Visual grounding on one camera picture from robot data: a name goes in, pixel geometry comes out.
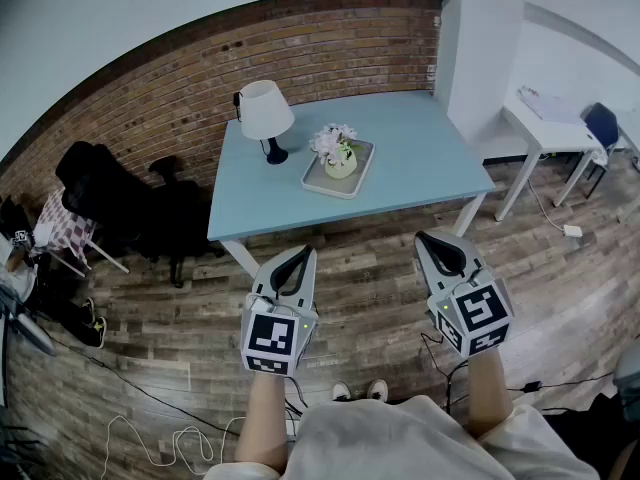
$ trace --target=table leg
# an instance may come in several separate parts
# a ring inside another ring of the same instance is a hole
[[[511,185],[509,192],[507,192],[507,196],[498,205],[498,209],[496,210],[495,214],[495,218],[498,222],[504,219],[504,216],[507,214],[511,206],[513,206],[513,203],[522,190],[522,187],[524,187],[524,184],[529,179],[529,176],[531,176],[531,171],[533,171],[533,168],[538,163],[539,158],[540,151],[532,152],[531,150],[529,150],[527,158],[520,168],[520,172],[518,173],[516,180],[513,182],[513,185]]]
[[[118,263],[116,260],[114,260],[111,256],[109,256],[106,252],[104,252],[100,247],[98,247],[92,240],[87,240],[87,245],[89,247],[92,247],[96,251],[98,251],[100,254],[102,254],[105,258],[107,258],[111,263],[113,263],[116,267],[122,270],[125,274],[129,273],[129,269],[127,267],[125,267],[122,263]]]
[[[67,263],[66,261],[64,261],[60,256],[58,256],[56,253],[48,251],[49,254],[51,254],[51,256],[53,256],[55,259],[57,259],[60,263],[62,263],[65,267],[73,270],[76,274],[78,274],[80,277],[86,277],[82,272],[80,272],[76,267],[74,267],[73,265]]]
[[[567,194],[569,193],[569,191],[573,188],[573,186],[576,184],[576,181],[578,181],[578,178],[582,176],[583,171],[587,168],[587,165],[591,161],[591,156],[592,154],[589,151],[587,151],[584,154],[584,156],[582,157],[582,160],[580,160],[580,163],[576,166],[575,170],[573,171],[573,174],[564,184],[564,188],[553,200],[553,206],[560,206],[562,204],[562,201],[564,201],[564,198],[567,197]]]
[[[471,221],[478,211],[478,208],[480,208],[485,195],[486,194],[478,194],[473,198],[473,200],[464,205],[464,207],[460,211],[460,215],[458,215],[456,223],[453,225],[453,229],[451,230],[454,235],[464,235],[464,232],[469,227],[469,224],[471,224]]]
[[[229,251],[229,254],[240,263],[240,266],[245,269],[251,277],[255,278],[258,275],[260,265],[258,265],[258,262],[239,240],[220,240],[220,243],[224,245],[224,248]]]

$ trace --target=power adapter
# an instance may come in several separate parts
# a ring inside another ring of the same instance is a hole
[[[536,380],[534,382],[528,382],[524,385],[524,387],[520,390],[523,393],[535,393],[536,391],[540,391],[542,387],[542,382]]]
[[[565,224],[562,232],[564,236],[571,236],[573,238],[580,238],[582,236],[582,228],[580,228],[580,226],[569,226]]]

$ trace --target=flower vase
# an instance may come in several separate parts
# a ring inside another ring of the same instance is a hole
[[[337,180],[341,180],[349,176],[358,167],[358,160],[356,160],[356,154],[352,151],[340,151],[340,159],[342,165],[340,167],[331,165],[329,162],[324,163],[325,172]]]

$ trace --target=power strip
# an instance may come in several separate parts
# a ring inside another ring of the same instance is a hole
[[[569,226],[565,224],[563,229],[564,236],[571,236],[573,238],[580,238],[582,236],[582,228],[580,226]]]

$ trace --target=white cable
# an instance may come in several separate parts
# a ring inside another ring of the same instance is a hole
[[[127,418],[125,418],[124,416],[118,415],[115,418],[113,418],[109,422],[109,425],[107,426],[107,445],[106,445],[107,457],[104,460],[104,470],[102,471],[102,475],[100,476],[100,480],[102,480],[104,478],[104,476],[107,474],[107,463],[109,462],[109,441],[111,440],[111,425],[117,419],[124,420],[127,423],[127,425],[129,425],[133,429],[133,431],[136,433],[136,436],[138,437],[138,440],[140,441],[140,444],[144,448],[145,453],[147,454],[147,458],[149,459],[149,462],[151,462],[151,464],[153,464],[154,466],[158,466],[159,468],[166,468],[168,466],[173,466],[178,460],[178,453],[179,453],[180,454],[180,458],[184,461],[184,463],[186,464],[187,468],[189,468],[189,471],[191,471],[194,475],[204,476],[204,475],[207,474],[207,471],[205,471],[204,473],[197,473],[193,469],[191,469],[191,466],[189,466],[189,463],[187,462],[187,459],[185,459],[185,457],[184,457],[184,455],[182,453],[182,450],[180,449],[180,443],[179,443],[180,438],[184,434],[196,433],[196,434],[198,434],[198,438],[200,439],[200,455],[202,456],[203,460],[205,462],[210,462],[210,461],[213,460],[213,448],[211,447],[211,443],[207,439],[207,436],[205,436],[202,432],[200,432],[200,430],[197,427],[190,426],[190,427],[185,428],[184,430],[177,430],[176,432],[174,432],[173,436],[171,438],[171,442],[173,444],[173,461],[171,461],[169,464],[156,464],[151,459],[151,456],[149,455],[149,450],[147,449],[146,445],[144,444],[144,441],[142,440],[142,437],[140,437],[140,434],[138,433],[136,428],[133,426],[133,424]],[[244,417],[233,418],[231,421],[229,421],[229,423],[227,423],[227,427],[225,428],[224,435],[222,436],[222,447],[220,449],[220,464],[222,464],[222,453],[224,452],[224,441],[225,441],[225,438],[227,437],[227,432],[229,431],[229,426],[234,421],[241,420],[241,419],[244,419]],[[206,457],[205,454],[204,454],[203,441],[206,442],[207,446],[209,447],[209,455],[210,455],[210,457]]]
[[[533,185],[531,184],[531,180],[527,180],[527,182],[529,183],[529,188],[531,189],[531,192],[533,192],[533,195],[536,198],[536,201],[538,201],[538,206],[540,206],[540,209],[542,210],[542,213],[544,213],[545,218],[549,221],[549,224],[551,224],[554,228],[556,228],[558,231],[561,231],[564,234],[564,230],[560,226],[554,224],[553,221],[547,215],[547,212],[544,210],[544,206],[542,206],[542,203],[540,202],[540,198],[538,198],[538,194],[536,194],[536,191],[533,190]]]
[[[229,427],[234,421],[243,420],[243,419],[244,419],[244,416],[238,416],[237,418],[231,418],[229,420],[229,423],[227,423],[227,426],[224,429],[224,434],[222,435],[222,446],[220,447],[220,464],[224,463],[224,460],[222,459],[222,455],[224,454],[224,442],[227,439],[227,432],[229,432]]]

